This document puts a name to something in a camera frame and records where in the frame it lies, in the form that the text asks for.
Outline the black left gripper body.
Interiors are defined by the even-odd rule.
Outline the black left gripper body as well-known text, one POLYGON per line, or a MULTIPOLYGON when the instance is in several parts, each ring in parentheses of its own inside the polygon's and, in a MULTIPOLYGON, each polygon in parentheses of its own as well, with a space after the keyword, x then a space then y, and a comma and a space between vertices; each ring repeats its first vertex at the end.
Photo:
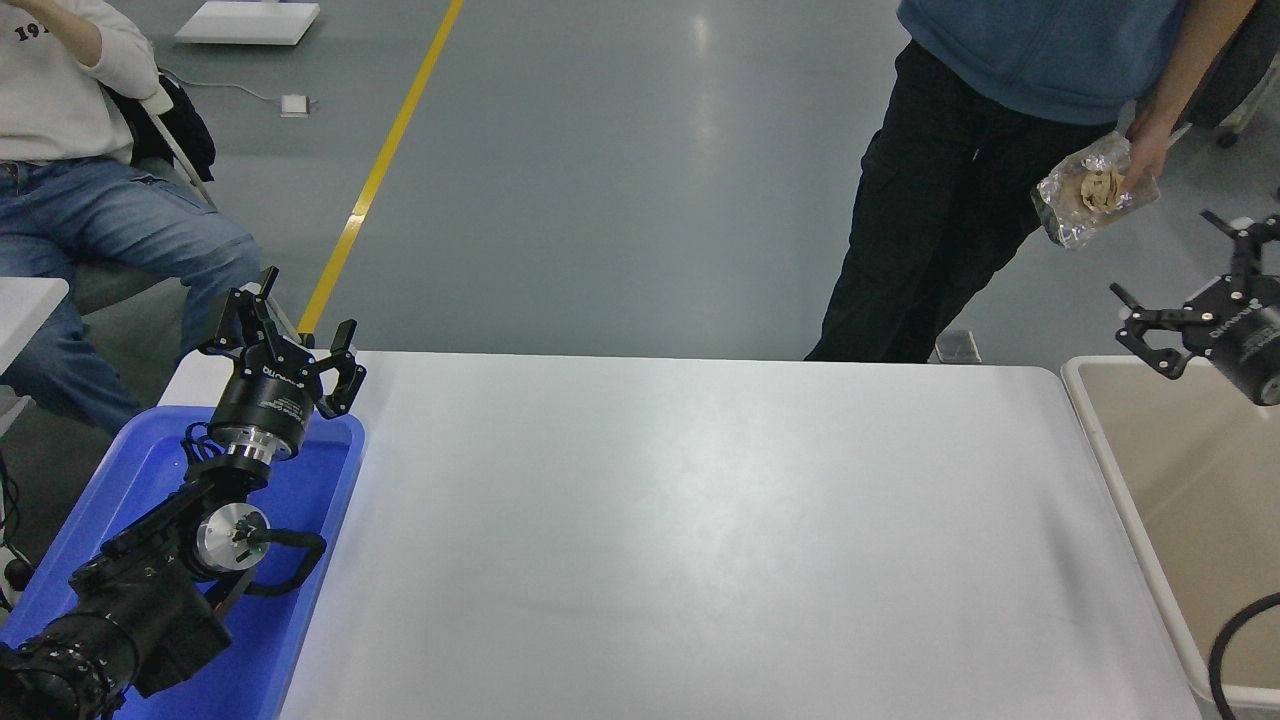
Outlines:
POLYGON ((301 370, 301 365, 279 364, 269 350, 243 351, 207 424, 209 434, 228 447, 236 433, 251 429, 298 448, 320 393, 317 379, 301 370))

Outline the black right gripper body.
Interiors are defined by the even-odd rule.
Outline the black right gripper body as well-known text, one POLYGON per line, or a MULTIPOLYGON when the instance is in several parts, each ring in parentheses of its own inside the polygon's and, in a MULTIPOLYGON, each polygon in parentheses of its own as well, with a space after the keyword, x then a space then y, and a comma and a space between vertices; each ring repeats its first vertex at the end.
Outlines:
POLYGON ((1252 404, 1279 404, 1279 282, 1249 278, 1236 293, 1217 278, 1188 300, 1197 318, 1207 323, 1185 328, 1185 348, 1206 357, 1252 404))

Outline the standing person's left hand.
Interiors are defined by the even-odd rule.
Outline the standing person's left hand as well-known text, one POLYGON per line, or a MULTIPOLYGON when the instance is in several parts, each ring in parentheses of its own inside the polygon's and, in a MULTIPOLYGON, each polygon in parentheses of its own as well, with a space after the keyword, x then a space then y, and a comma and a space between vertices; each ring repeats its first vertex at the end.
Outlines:
POLYGON ((1171 133, 1171 120, 1142 117, 1130 123, 1126 131, 1130 165, 1120 186, 1121 193, 1130 193, 1143 179, 1155 181, 1164 174, 1171 133))

